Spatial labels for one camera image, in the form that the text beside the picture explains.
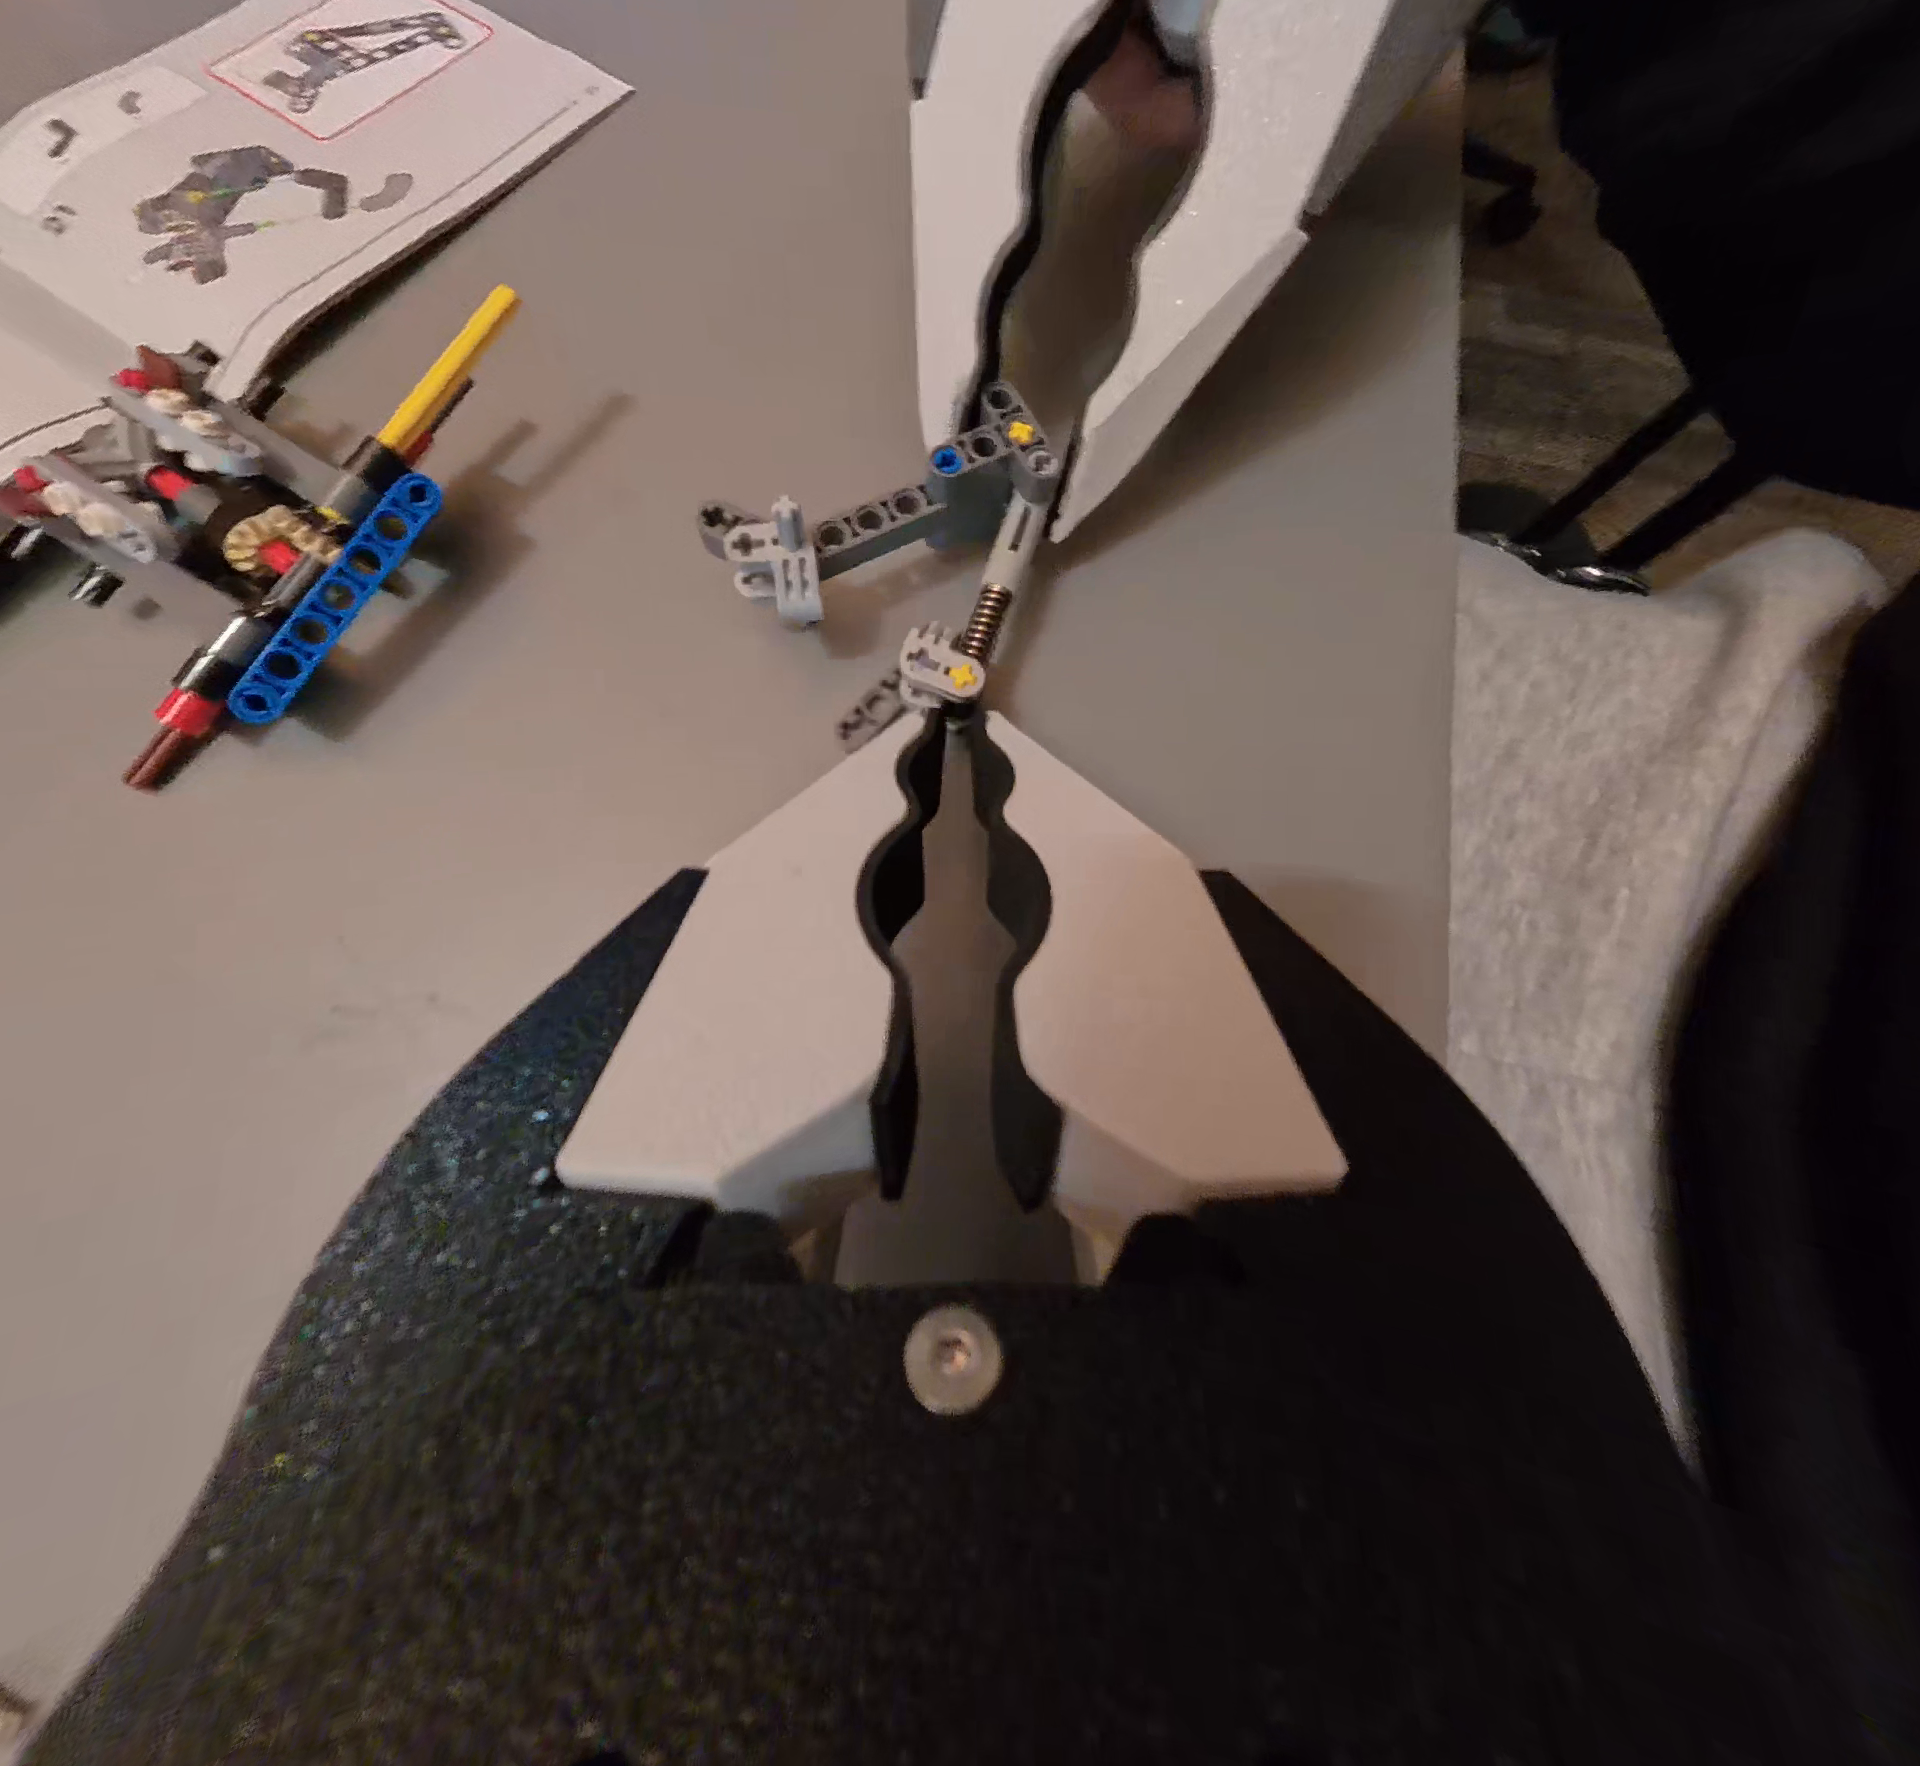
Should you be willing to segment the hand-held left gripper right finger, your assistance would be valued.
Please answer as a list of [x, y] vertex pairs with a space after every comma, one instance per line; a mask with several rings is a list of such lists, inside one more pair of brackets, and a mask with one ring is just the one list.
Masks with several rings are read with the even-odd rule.
[[1144, 1219], [1323, 1196], [1348, 1161], [1188, 856], [1000, 713], [969, 726], [993, 992], [989, 1107], [1017, 1204], [1078, 1283]]

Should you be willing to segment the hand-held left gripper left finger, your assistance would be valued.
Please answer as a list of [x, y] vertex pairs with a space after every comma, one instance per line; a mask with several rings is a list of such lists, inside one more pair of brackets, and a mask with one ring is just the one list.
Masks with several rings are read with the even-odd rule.
[[722, 845], [557, 1153], [572, 1192], [762, 1214], [804, 1277], [835, 1277], [846, 1214], [900, 1196], [914, 1124], [887, 1143], [874, 1092], [912, 1070], [872, 862], [918, 860], [948, 731], [908, 713]]

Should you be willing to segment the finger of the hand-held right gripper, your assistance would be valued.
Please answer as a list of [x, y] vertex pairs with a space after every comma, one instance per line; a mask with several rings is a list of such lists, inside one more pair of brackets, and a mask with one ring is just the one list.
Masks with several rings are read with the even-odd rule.
[[1134, 261], [1134, 310], [1090, 393], [1051, 526], [1082, 529], [1139, 468], [1308, 242], [1337, 165], [1385, 103], [1411, 0], [1210, 0], [1199, 31], [1206, 135]]
[[952, 440], [1000, 376], [1004, 314], [1042, 235], [1042, 177], [1119, 0], [908, 0], [918, 406]]

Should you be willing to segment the grey lego shock absorber subassembly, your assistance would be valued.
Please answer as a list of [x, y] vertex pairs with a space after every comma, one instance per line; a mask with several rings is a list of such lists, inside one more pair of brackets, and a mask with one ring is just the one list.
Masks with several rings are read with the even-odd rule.
[[901, 695], [914, 717], [965, 717], [986, 694], [1007, 621], [1073, 474], [1074, 448], [1058, 445], [1004, 383], [982, 388], [971, 424], [936, 443], [922, 482], [812, 522], [791, 497], [761, 518], [726, 500], [698, 511], [701, 541], [726, 563], [735, 590], [770, 603], [786, 627], [824, 621], [824, 588], [914, 545], [933, 551], [986, 542], [965, 627], [914, 627], [900, 649]]

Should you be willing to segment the lego chassis assembly blue beam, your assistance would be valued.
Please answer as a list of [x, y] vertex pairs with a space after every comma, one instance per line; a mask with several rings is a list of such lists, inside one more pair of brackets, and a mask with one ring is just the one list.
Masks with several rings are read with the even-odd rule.
[[136, 346], [64, 443], [4, 459], [4, 565], [58, 545], [69, 595], [206, 594], [218, 629], [173, 673], [146, 746], [123, 772], [161, 791], [228, 726], [283, 719], [443, 508], [422, 464], [520, 307], [495, 286], [378, 431], [327, 459], [216, 388], [201, 342]]

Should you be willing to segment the lego instruction booklet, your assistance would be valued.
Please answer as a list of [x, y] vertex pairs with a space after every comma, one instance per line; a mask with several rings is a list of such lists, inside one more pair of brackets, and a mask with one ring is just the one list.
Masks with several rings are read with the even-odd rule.
[[356, 289], [633, 88], [472, 0], [244, 0], [2, 134], [4, 466], [86, 429], [136, 346], [239, 402]]

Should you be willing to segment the person's right hand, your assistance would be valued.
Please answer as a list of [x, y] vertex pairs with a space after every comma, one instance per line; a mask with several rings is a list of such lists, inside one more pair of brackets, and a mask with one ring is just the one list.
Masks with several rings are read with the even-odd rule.
[[1204, 95], [1197, 73], [1173, 65], [1138, 24], [1122, 24], [1111, 51], [1082, 83], [1103, 121], [1125, 143], [1153, 152], [1193, 152], [1204, 135]]

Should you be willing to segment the person's grey trousers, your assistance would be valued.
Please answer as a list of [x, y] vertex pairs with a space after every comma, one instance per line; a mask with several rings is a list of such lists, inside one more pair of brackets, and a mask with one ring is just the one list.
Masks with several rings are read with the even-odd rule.
[[1446, 1064], [1596, 1273], [1689, 1458], [1670, 1034], [1886, 600], [1809, 529], [1644, 595], [1459, 542]]

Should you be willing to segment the black metal chair base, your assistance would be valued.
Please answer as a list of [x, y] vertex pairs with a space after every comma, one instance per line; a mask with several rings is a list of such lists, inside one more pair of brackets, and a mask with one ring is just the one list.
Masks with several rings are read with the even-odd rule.
[[[1537, 168], [1473, 132], [1460, 143], [1460, 168], [1465, 179], [1496, 192], [1474, 222], [1478, 240], [1494, 245], [1522, 242], [1543, 214]], [[1465, 539], [1522, 560], [1533, 574], [1557, 584], [1646, 595], [1650, 586], [1641, 571], [1608, 563], [1586, 535], [1583, 518], [1701, 414], [1694, 393], [1685, 390], [1553, 503], [1519, 483], [1466, 482], [1454, 498], [1454, 529]]]

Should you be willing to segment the person's black jacket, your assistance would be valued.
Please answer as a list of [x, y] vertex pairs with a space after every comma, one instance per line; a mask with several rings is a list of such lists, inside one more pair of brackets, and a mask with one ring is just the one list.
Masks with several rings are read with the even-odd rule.
[[1714, 936], [1668, 1074], [1694, 1434], [1843, 1706], [1918, 1747], [1918, 588]]

